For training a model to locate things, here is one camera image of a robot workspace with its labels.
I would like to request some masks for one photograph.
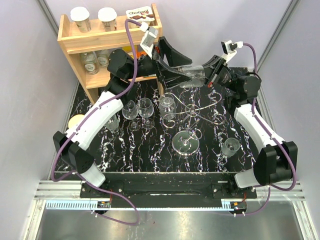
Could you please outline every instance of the wooden shelf rack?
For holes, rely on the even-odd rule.
[[[155,20],[150,23],[150,26],[158,29],[158,37],[161,37],[163,29],[156,4],[153,3],[151,8]],[[91,31],[82,33],[75,22],[69,21],[67,15],[61,16],[57,41],[92,104],[98,100],[98,88],[108,84],[110,73],[106,68],[100,67],[97,74],[88,74],[81,62],[80,53],[130,46],[125,29],[126,19],[127,16],[116,18],[117,30],[115,31],[105,31],[99,19],[91,19]],[[140,44],[144,32],[139,28],[132,28],[130,34],[133,43]],[[136,81],[147,79],[150,78],[139,77]]]

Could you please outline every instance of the black table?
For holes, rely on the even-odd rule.
[[[234,68],[237,73],[244,74],[246,68]],[[197,128],[203,133],[200,139],[200,147],[196,154],[188,158],[176,154],[172,148],[171,139],[184,130],[186,122],[177,124],[172,129],[167,129],[162,125],[162,118],[159,113],[159,91],[156,80],[145,80],[137,83],[139,89],[135,102],[140,98],[152,99],[154,115],[152,118],[155,127],[151,130],[144,128],[130,132],[128,130],[129,120],[124,119],[121,112],[117,113],[120,120],[120,130],[112,134],[106,127],[93,139],[88,151],[95,157],[98,168],[103,172],[240,172],[250,169],[258,150],[249,137],[245,129],[239,125],[223,107],[223,100],[217,105],[206,108],[201,114],[211,119],[215,113],[225,115],[226,122],[221,125],[213,125],[205,120],[200,120]],[[200,107],[205,107],[212,103],[209,95],[212,92],[224,95],[226,89],[216,86],[214,89],[203,86],[196,96],[196,88],[182,89],[173,88],[174,93],[186,105],[195,102]],[[77,114],[85,114],[91,107],[91,103],[79,86],[75,101],[73,103],[70,118]],[[177,121],[181,121],[186,115],[177,116]],[[222,143],[227,138],[236,138],[241,143],[241,147],[236,155],[226,159],[221,154]],[[68,172],[71,168],[61,160],[57,163],[55,171],[60,176],[62,172]]]

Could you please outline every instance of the yogurt package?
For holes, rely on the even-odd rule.
[[[155,20],[155,16],[150,6],[143,6],[133,10],[127,10],[125,14],[128,19],[132,19],[137,22],[145,22],[148,25]],[[138,28],[137,25],[131,22],[129,23],[129,26],[130,28]]]

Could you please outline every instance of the jar lid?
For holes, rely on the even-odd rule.
[[[112,7],[101,8],[98,12],[98,19],[101,22],[110,22],[117,17],[116,11]]]
[[[70,18],[72,21],[80,22],[89,18],[89,11],[83,6],[77,6],[73,8],[70,12]]]

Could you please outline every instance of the spice jar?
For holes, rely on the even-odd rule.
[[[88,74],[93,75],[99,71],[96,55],[93,51],[80,53],[81,61]]]
[[[97,52],[97,58],[101,67],[106,68],[109,65],[109,53],[107,49]]]
[[[82,33],[87,33],[91,30],[89,16],[89,11],[83,6],[77,6],[70,12],[71,20],[76,23]]]
[[[111,7],[101,8],[98,12],[98,19],[102,22],[106,32],[117,30],[117,13]]]

